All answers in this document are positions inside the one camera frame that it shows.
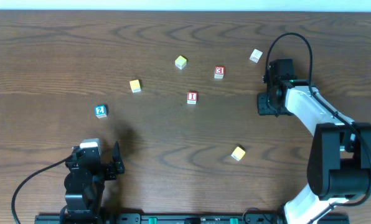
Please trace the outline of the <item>blue number 2 block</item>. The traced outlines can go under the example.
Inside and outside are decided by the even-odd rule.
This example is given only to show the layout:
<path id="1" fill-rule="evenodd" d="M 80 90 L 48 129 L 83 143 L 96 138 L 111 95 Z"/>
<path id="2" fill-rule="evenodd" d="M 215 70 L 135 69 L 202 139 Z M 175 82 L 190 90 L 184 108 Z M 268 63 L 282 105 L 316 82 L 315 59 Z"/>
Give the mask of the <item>blue number 2 block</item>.
<path id="1" fill-rule="evenodd" d="M 105 118 L 105 117 L 107 117 L 106 106 L 105 105 L 95 106 L 95 116 L 97 118 Z"/>

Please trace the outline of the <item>red letter I block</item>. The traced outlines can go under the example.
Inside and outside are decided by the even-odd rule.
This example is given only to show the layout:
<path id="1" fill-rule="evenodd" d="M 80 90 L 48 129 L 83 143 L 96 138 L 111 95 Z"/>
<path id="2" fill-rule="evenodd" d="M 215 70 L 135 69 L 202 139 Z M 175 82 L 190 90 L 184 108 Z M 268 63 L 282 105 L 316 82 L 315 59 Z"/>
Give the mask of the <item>red letter I block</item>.
<path id="1" fill-rule="evenodd" d="M 195 105 L 197 103 L 197 92 L 188 92 L 187 93 L 187 104 L 189 105 Z"/>

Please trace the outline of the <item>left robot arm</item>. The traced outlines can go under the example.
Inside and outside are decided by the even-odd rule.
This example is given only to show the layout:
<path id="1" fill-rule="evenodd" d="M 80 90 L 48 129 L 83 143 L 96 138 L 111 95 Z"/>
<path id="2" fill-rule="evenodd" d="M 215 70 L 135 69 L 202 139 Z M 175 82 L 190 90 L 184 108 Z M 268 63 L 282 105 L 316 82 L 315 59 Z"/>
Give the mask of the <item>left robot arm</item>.
<path id="1" fill-rule="evenodd" d="M 112 161 L 101 161 L 100 140 L 86 139 L 73 147 L 65 161 L 70 173 L 64 180 L 67 205 L 59 215 L 60 223 L 106 223 L 110 219 L 101 209 L 105 182 L 125 171 L 119 143 L 112 150 Z"/>

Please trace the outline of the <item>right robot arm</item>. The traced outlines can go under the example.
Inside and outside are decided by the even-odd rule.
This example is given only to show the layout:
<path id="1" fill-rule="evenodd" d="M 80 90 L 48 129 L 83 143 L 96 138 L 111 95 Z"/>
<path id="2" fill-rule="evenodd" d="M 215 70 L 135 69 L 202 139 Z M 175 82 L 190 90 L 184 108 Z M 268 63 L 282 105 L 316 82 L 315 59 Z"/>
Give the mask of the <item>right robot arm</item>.
<path id="1" fill-rule="evenodd" d="M 270 62 L 263 81 L 259 115 L 296 116 L 313 136 L 308 183 L 271 222 L 318 223 L 333 208 L 371 193 L 371 124 L 333 115 L 318 89 L 297 78 L 289 58 Z"/>

